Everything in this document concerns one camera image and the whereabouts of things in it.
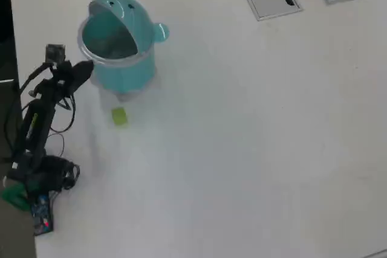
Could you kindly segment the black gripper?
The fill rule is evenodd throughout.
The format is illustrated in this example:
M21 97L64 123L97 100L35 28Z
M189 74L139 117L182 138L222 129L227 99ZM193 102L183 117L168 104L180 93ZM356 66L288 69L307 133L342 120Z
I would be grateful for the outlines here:
M69 60L52 67L52 82L55 89L71 89L77 91L92 75L94 62L84 60L72 66Z

